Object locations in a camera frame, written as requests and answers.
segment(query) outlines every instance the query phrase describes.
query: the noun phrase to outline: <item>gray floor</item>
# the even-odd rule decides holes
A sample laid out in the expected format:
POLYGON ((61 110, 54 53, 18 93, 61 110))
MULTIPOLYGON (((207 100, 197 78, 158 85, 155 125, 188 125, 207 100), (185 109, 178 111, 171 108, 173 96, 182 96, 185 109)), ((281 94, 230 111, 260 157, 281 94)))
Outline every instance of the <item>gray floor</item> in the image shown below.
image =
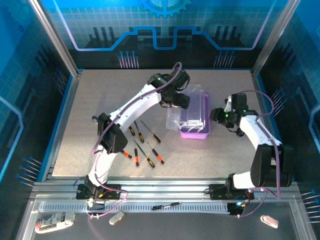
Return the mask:
MULTIPOLYGON (((152 69, 84 70, 52 175, 87 175, 95 159, 91 151, 98 138, 97 126, 91 117, 102 112, 113 112, 137 94, 152 74, 168 72, 170 71, 152 69)), ((190 75, 190 84, 199 84, 209 93, 211 109, 224 108, 224 99, 231 94, 254 89, 249 70, 187 70, 187 73, 190 75)), ((247 100, 249 109, 261 112, 256 94, 248 93, 247 100)), ((155 162, 154 169, 142 157, 140 167, 137 168, 133 160, 118 154, 108 175, 225 178, 230 173, 250 170, 255 149, 247 136, 240 138, 213 122, 212 132, 207 139, 184 139, 178 132, 166 129, 166 118, 167 109, 158 104, 139 118, 162 140, 161 144, 156 145, 150 132, 140 124, 144 138, 155 146, 165 161, 164 165, 160 165, 151 149, 143 144, 142 148, 155 162)), ((126 131, 125 135, 128 138, 125 150, 133 155, 134 138, 129 131, 126 131)))
MULTIPOLYGON (((70 228, 33 234, 33 240, 296 240, 289 205, 265 203, 243 219, 209 213, 127 213, 115 226, 110 216, 90 220, 79 214, 70 228), (260 221, 269 215, 279 221, 274 229, 260 221)), ((248 206, 250 211, 255 205, 248 206)))

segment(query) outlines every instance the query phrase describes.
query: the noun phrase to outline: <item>purple tray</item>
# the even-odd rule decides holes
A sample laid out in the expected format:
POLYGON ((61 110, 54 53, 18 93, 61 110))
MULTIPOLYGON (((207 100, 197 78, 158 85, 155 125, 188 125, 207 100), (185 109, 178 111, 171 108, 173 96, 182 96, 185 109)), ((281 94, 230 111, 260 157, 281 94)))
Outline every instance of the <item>purple tray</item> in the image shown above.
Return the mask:
POLYGON ((207 92, 204 93, 204 109, 205 111, 205 122, 207 123, 204 128, 197 132, 197 129, 192 129, 188 132, 187 127, 182 127, 180 129, 180 136, 184 139, 206 139, 208 135, 210 134, 211 128, 211 122, 209 121, 209 114, 210 114, 210 97, 207 92))

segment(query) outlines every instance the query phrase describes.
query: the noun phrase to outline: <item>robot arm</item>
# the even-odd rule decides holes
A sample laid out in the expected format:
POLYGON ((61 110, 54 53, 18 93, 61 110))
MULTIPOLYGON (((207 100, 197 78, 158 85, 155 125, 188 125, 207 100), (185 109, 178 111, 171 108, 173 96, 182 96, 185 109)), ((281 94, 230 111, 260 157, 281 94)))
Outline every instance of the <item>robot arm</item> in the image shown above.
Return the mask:
POLYGON ((188 86, 189 81, 189 75, 178 68, 175 68, 170 74, 154 74, 141 91, 126 104, 110 113, 110 115, 102 113, 97 118, 97 134, 100 137, 102 136, 98 146, 100 153, 97 155, 94 165, 85 179, 86 187, 94 196, 99 192, 101 184, 107 181, 109 169, 117 153, 121 152, 128 143, 124 135, 128 127, 146 110, 157 103, 160 103, 163 108, 187 109, 190 98, 179 92, 188 86))
POLYGON ((234 189, 250 189, 257 187, 276 187, 276 159, 273 140, 279 150, 280 186, 289 187, 292 181, 292 148, 282 145, 263 125, 258 113, 249 110, 247 96, 244 93, 232 94, 225 100, 226 107, 215 108, 210 113, 210 119, 225 126, 227 129, 237 126, 236 134, 242 137, 246 134, 256 152, 250 171, 231 174, 227 179, 234 189))

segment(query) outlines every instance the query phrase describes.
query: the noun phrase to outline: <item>glass panel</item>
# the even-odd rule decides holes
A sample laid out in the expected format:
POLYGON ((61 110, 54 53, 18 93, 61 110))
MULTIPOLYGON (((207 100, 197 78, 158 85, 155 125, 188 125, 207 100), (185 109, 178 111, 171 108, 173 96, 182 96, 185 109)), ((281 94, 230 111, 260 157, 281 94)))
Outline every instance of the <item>glass panel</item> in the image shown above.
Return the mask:
POLYGON ((1 5, 0 31, 0 236, 15 239, 69 73, 28 1, 1 5))
POLYGON ((42 0, 78 68, 252 68, 286 0, 42 0))
MULTIPOLYGON (((318 0, 300 2, 260 73, 266 92, 274 95, 277 102, 274 116, 282 142, 295 150, 294 178, 302 193, 315 189, 317 195, 320 190, 319 8, 318 0)), ((319 234, 319 225, 312 226, 319 234)))

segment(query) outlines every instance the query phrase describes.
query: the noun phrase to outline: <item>screwdriver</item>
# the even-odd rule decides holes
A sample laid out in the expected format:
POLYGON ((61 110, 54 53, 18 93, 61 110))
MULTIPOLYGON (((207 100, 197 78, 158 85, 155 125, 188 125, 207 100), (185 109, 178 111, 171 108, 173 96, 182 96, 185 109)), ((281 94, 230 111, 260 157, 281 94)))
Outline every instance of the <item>screwdriver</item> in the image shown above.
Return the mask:
POLYGON ((138 146, 138 148, 140 149, 142 154, 146 157, 146 160, 149 162, 150 166, 154 168, 155 167, 154 162, 150 160, 150 158, 145 154, 145 152, 142 150, 142 148, 139 146, 139 144, 136 141, 134 141, 134 142, 138 146))
POLYGON ((134 158, 135 158, 135 165, 139 167, 139 158, 138 158, 138 150, 136 148, 136 141, 134 141, 134 158))
POLYGON ((137 122, 134 121, 134 124, 135 124, 136 129, 138 130, 138 135, 139 135, 139 137, 140 137, 140 141, 141 141, 142 143, 144 143, 144 142, 145 142, 145 139, 144 139, 144 137, 142 136, 141 132, 139 131, 137 122))
POLYGON ((132 136, 136 135, 134 129, 131 126, 129 126, 129 130, 130 130, 132 136))
POLYGON ((152 152, 154 153, 154 155, 156 156, 156 158, 159 160, 159 162, 161 164, 165 164, 165 162, 162 160, 162 158, 159 156, 159 154, 157 153, 157 151, 152 147, 150 146, 150 144, 148 143, 148 141, 146 141, 146 143, 149 145, 149 147, 152 149, 152 152))
POLYGON ((126 151, 121 150, 121 152, 123 153, 123 155, 125 155, 127 158, 132 159, 132 156, 127 153, 126 151))
POLYGON ((155 140, 157 141, 157 143, 159 144, 159 143, 161 143, 161 141, 160 141, 160 139, 158 138, 158 136, 157 135, 155 135, 151 130, 150 130, 150 128, 148 128, 147 127, 147 125, 142 121, 142 120, 140 120, 142 123, 143 123, 143 125, 152 133, 152 136, 155 138, 155 140))

